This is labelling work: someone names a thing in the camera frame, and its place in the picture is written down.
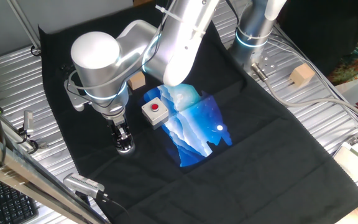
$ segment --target aluminum grooved surface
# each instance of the aluminum grooved surface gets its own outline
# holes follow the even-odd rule
[[[232,0],[232,2],[240,16],[247,1]],[[234,39],[236,18],[225,0],[219,3],[213,22],[223,44],[226,47],[230,46]],[[267,72],[269,80],[284,100],[301,102],[331,96],[316,76],[302,88],[293,85],[289,75],[295,67],[302,64],[302,61],[293,54],[271,46],[269,43],[266,45],[265,54],[268,62],[274,64],[274,68],[270,67],[270,72]],[[48,143],[48,149],[36,152],[34,158],[59,180],[62,180],[71,172],[77,173],[77,169],[47,102],[42,86],[41,71],[40,58],[30,54],[30,47],[0,57],[0,106],[5,110],[6,119],[17,128],[22,126],[24,110],[34,112],[35,133],[31,139]],[[258,82],[267,90],[261,81]],[[342,106],[333,103],[318,103],[303,108],[289,108],[289,110],[328,152],[335,151],[344,140],[358,132],[358,123]],[[91,204],[98,213],[103,215],[94,200],[91,200]],[[29,223],[71,222],[40,203],[37,205],[40,207],[40,215]]]

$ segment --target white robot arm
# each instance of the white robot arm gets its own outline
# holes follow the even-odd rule
[[[243,13],[238,28],[245,30],[252,24],[252,27],[263,27],[255,32],[269,33],[283,2],[254,0],[254,11]],[[193,66],[218,4],[219,0],[173,0],[169,9],[156,7],[165,14],[159,28],[138,20],[130,23],[116,39],[102,32],[89,32],[74,41],[71,57],[83,86],[71,82],[72,73],[65,82],[67,93],[76,110],[82,111],[84,104],[91,103],[107,119],[120,154],[134,151],[124,117],[129,97],[126,81],[143,70],[166,85],[180,84]],[[247,49],[243,45],[237,48],[235,58],[246,60]],[[78,98],[78,89],[87,95]]]

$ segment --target small wooden cube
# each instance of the small wooden cube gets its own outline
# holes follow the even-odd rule
[[[308,64],[304,63],[293,70],[290,78],[297,86],[303,86],[310,82],[313,75],[315,75],[314,70],[311,69]]]
[[[144,85],[146,85],[146,80],[143,72],[136,73],[133,77],[128,80],[128,85],[132,90],[136,90]]]

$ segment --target gray cable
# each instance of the gray cable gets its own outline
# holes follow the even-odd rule
[[[352,110],[353,112],[355,112],[358,115],[358,109],[356,107],[354,107],[353,105],[351,105],[348,102],[342,101],[342,100],[338,100],[338,99],[332,99],[332,98],[322,98],[322,99],[316,99],[316,100],[310,100],[310,101],[306,101],[306,102],[302,102],[302,103],[289,103],[283,99],[281,99],[276,92],[273,90],[273,87],[270,85],[270,82],[268,80],[265,81],[267,88],[270,90],[270,92],[272,93],[273,97],[279,101],[281,104],[288,106],[288,107],[302,107],[302,106],[309,106],[315,103],[322,103],[322,102],[332,102],[332,103],[337,103],[343,106],[348,107],[350,110]]]
[[[273,38],[269,38],[269,40],[276,41],[276,42],[278,42],[278,43],[281,43],[281,44],[283,44],[283,45],[289,47],[290,49],[295,50],[292,46],[290,46],[290,45],[288,45],[288,44],[286,44],[286,43],[284,43],[284,42],[282,42],[282,41],[279,41],[279,40],[276,40],[276,39],[273,39]],[[318,78],[320,79],[321,83],[323,83],[323,85],[331,92],[331,94],[337,96],[338,98],[341,98],[341,97],[338,96],[337,93],[335,93],[334,90],[332,90],[332,88],[326,83],[325,79],[324,79],[324,78],[321,76],[321,74],[318,72],[318,69],[316,68],[316,66],[315,66],[313,63],[309,62],[307,59],[305,59],[305,58],[304,58],[302,55],[300,55],[298,52],[296,52],[296,50],[295,50],[295,52],[294,52],[294,51],[291,51],[291,50],[288,50],[288,49],[284,49],[283,47],[280,47],[280,46],[278,46],[278,45],[275,45],[275,44],[273,44],[273,43],[271,43],[271,42],[269,42],[269,41],[268,41],[268,43],[271,44],[271,45],[273,45],[273,46],[276,46],[276,47],[278,47],[278,48],[280,48],[280,49],[282,49],[282,50],[285,50],[285,51],[287,51],[287,52],[290,52],[290,53],[292,53],[292,54],[295,54],[302,62],[306,62],[306,63],[308,63],[309,65],[311,65],[312,68],[313,68],[313,70],[314,70],[314,72],[318,75]]]

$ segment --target metal bracket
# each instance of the metal bracket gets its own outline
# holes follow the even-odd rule
[[[48,144],[44,141],[37,141],[37,144],[39,149],[48,149]]]
[[[78,92],[78,90],[76,88],[72,87],[70,85],[70,83],[68,84],[68,80],[65,81],[64,87],[66,89],[67,95],[68,95],[72,105],[74,106],[74,108],[77,111],[83,111],[84,104],[91,103],[91,98],[87,95],[80,96],[80,93]]]

